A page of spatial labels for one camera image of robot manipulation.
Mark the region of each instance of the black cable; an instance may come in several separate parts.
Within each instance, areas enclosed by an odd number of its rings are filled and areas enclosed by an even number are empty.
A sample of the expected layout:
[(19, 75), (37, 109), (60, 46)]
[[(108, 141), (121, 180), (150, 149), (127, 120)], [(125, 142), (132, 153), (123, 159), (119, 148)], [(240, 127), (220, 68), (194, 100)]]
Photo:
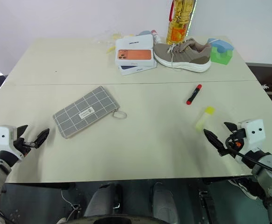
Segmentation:
[(256, 160), (254, 160), (253, 158), (250, 158), (250, 157), (248, 157), (248, 156), (246, 156), (246, 155), (243, 155), (242, 153), (239, 153), (238, 151), (236, 151), (236, 150), (234, 150), (233, 148), (231, 148), (231, 147), (229, 146), (229, 141), (230, 141), (230, 140), (231, 140), (231, 138), (228, 137), (228, 138), (226, 139), (226, 141), (225, 141), (225, 145), (226, 145), (227, 149), (228, 149), (231, 153), (234, 153), (234, 154), (236, 154), (236, 155), (238, 155), (238, 156), (240, 156), (240, 157), (242, 157), (242, 158), (244, 158), (244, 159), (247, 159), (247, 160), (249, 160), (249, 161), (251, 161), (251, 162), (253, 162), (253, 163), (259, 165), (260, 167), (265, 168), (265, 169), (267, 169), (267, 170), (270, 170), (270, 171), (272, 172), (272, 167), (269, 167), (269, 166), (267, 166), (267, 165), (265, 165), (265, 164), (263, 164), (263, 163), (261, 163), (261, 162), (258, 162), (258, 161), (256, 161)]

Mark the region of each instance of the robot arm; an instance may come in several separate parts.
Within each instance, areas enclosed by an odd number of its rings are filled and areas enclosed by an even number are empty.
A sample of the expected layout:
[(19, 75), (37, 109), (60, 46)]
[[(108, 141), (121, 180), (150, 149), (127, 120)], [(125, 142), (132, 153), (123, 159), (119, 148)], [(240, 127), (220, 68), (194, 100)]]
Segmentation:
[(20, 136), (28, 126), (0, 126), (0, 199), (1, 189), (6, 181), (11, 167), (22, 161), (30, 152), (31, 147), (39, 148), (47, 139), (49, 129), (42, 131), (34, 142), (25, 142)]
[(226, 139), (225, 146), (215, 134), (204, 129), (208, 141), (218, 150), (220, 156), (227, 154), (237, 162), (252, 169), (252, 174), (263, 189), (265, 196), (260, 196), (268, 210), (268, 217), (272, 223), (272, 155), (262, 151), (265, 140), (265, 129), (261, 119), (246, 120), (239, 125), (225, 122), (232, 134)]

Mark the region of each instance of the cooking oil bottle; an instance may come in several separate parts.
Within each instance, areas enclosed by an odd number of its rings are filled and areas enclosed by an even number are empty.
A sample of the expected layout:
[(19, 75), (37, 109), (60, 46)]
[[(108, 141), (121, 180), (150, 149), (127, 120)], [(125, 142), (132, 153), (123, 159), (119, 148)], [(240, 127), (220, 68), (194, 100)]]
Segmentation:
[(169, 15), (167, 44), (180, 43), (188, 30), (194, 0), (173, 0)]

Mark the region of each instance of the gray pants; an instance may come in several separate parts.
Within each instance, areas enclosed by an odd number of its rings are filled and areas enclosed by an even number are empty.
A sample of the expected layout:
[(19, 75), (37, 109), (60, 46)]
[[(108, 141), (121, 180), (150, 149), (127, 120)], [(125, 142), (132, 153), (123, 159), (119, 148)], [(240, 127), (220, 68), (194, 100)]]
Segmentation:
[[(172, 193), (161, 183), (156, 183), (153, 191), (152, 216), (170, 224), (179, 224), (178, 212)], [(114, 184), (100, 187), (90, 200), (84, 216), (112, 215), (114, 197)]]

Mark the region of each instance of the shoe sole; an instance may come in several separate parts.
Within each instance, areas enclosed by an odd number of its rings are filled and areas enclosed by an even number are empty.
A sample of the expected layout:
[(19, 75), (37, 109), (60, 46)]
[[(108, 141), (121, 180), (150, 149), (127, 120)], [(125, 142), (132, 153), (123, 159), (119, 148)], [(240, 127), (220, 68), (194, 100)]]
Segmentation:
[(205, 64), (195, 64), (195, 63), (190, 63), (190, 62), (173, 62), (173, 63), (171, 63), (171, 62), (168, 62), (168, 61), (165, 61), (165, 60), (159, 58), (155, 54), (155, 52), (154, 52), (154, 55), (159, 63), (161, 63), (162, 65), (169, 67), (169, 68), (185, 69), (185, 70), (195, 71), (195, 72), (204, 72), (204, 71), (208, 70), (209, 67), (211, 66), (211, 60), (209, 60)]
[(272, 95), (272, 91), (266, 91), (268, 95)]
[(252, 199), (252, 200), (256, 200), (256, 199), (258, 198), (257, 196), (254, 196), (254, 195), (252, 195), (251, 193), (249, 193), (249, 191), (248, 191), (243, 185), (239, 186), (238, 184), (232, 182), (231, 180), (228, 180), (228, 182), (230, 182), (232, 185), (234, 185), (234, 186), (238, 187), (239, 189), (241, 189), (241, 191), (242, 191), (248, 198), (250, 198), (250, 199)]

